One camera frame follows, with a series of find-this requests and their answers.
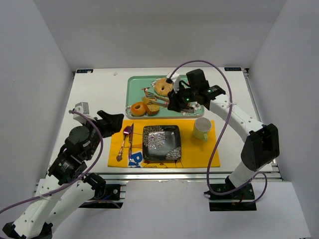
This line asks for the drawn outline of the metal kitchen tongs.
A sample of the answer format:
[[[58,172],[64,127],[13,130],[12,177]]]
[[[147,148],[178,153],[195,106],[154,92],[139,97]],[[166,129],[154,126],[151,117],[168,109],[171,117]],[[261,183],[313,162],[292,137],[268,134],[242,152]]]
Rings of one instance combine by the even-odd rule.
[[[163,97],[163,96],[158,96],[152,92],[148,92],[147,88],[143,88],[143,91],[144,91],[145,97],[156,99],[156,105],[163,106],[166,108],[168,107],[169,98]],[[195,111],[199,109],[199,106],[197,106],[197,104],[193,104],[193,106],[195,108]]]

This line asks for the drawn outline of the sliced bread piece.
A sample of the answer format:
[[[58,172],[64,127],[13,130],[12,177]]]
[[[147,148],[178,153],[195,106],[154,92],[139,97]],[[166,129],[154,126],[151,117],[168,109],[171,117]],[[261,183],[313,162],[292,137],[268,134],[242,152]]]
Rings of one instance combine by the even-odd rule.
[[[156,115],[159,112],[160,107],[156,105],[155,98],[142,97],[142,102],[149,116]]]

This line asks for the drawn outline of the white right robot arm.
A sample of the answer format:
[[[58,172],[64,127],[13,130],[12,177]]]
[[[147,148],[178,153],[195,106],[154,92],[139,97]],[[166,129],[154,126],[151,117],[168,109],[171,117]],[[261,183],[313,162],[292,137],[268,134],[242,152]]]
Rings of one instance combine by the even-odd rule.
[[[185,83],[177,73],[170,73],[166,82],[173,89],[168,93],[170,111],[186,109],[197,102],[222,118],[244,142],[241,162],[226,178],[225,183],[235,189],[248,182],[266,164],[280,154],[279,132],[274,124],[264,124],[245,113],[231,101],[231,97],[218,85],[210,86],[201,69],[186,74]]]

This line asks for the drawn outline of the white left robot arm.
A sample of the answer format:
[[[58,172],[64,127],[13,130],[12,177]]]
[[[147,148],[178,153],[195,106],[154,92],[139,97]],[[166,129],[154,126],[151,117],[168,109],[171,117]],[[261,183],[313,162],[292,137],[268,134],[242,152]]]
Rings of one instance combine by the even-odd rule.
[[[29,206],[2,229],[11,239],[50,239],[55,229],[77,208],[105,192],[106,181],[91,173],[86,161],[96,149],[103,149],[103,139],[118,133],[124,115],[97,112],[100,119],[72,110],[80,126],[65,139],[57,158],[47,171],[38,194],[27,200]]]

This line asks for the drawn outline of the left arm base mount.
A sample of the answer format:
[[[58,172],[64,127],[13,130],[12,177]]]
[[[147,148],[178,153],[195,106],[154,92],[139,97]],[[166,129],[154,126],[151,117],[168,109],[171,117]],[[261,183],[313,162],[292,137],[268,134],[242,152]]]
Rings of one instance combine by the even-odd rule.
[[[81,202],[80,208],[120,209],[122,192],[122,185],[108,184],[100,175],[90,173],[78,183],[75,199]]]

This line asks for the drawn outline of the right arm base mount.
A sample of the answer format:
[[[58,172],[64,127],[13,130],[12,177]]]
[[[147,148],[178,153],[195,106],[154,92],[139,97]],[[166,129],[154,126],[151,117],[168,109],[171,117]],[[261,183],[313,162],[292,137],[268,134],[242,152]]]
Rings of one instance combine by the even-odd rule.
[[[223,196],[217,196],[210,191],[204,192],[204,196],[209,200],[209,210],[211,212],[240,212],[256,211],[254,190],[251,184],[238,191]]]

